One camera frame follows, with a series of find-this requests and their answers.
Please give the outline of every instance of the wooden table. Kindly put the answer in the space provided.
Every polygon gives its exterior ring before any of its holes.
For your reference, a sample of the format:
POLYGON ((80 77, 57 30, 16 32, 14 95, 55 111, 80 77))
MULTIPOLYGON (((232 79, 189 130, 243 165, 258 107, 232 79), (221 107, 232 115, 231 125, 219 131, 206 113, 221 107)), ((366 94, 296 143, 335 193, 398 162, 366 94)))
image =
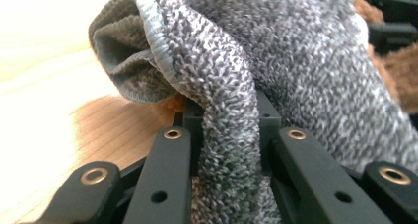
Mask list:
POLYGON ((0 2, 0 223, 38 219, 71 172, 146 156, 174 110, 121 98, 87 29, 108 0, 0 2))

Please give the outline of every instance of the hole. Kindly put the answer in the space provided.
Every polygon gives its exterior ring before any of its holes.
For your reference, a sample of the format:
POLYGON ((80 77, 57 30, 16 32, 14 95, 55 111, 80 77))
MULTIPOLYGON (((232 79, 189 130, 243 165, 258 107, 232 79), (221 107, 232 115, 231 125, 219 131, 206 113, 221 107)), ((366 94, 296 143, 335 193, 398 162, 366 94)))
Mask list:
POLYGON ((399 185, 409 185, 411 183, 411 179, 406 174, 395 168, 380 167, 379 173, 388 181, 399 185))
POLYGON ((162 203, 167 199, 167 193, 164 191, 155 192, 151 196, 151 201, 154 203, 162 203))
POLYGON ((307 138, 306 134, 304 134, 301 130, 296 130, 296 129, 290 130, 288 132, 288 135, 291 138, 299 139, 299 140, 307 138))
POLYGON ((338 200, 340 200, 340 201, 342 201, 342 202, 345 202, 345 203, 351 203, 351 202, 353 202, 353 199, 351 198, 351 196, 350 195, 348 195, 347 193, 345 193, 345 192, 342 192, 342 191, 338 191, 338 192, 336 192, 335 193, 335 197, 338 199, 338 200))
POLYGON ((81 177, 81 182, 84 185, 94 185, 107 177, 108 171, 105 168, 92 168, 85 172, 81 177))
POLYGON ((168 139, 178 139, 181 137, 181 131, 172 129, 164 133, 164 136, 168 139))

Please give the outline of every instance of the gray knit sock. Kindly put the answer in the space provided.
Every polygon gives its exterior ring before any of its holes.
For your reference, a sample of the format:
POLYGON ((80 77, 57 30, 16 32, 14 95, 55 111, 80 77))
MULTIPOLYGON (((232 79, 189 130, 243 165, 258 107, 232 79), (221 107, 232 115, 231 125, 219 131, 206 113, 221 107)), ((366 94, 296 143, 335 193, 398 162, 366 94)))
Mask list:
POLYGON ((254 85, 340 163, 360 171, 387 160, 418 172, 417 134, 354 18, 351 0, 112 0, 89 34, 124 97, 179 91, 205 109, 193 222, 278 223, 260 176, 254 85))

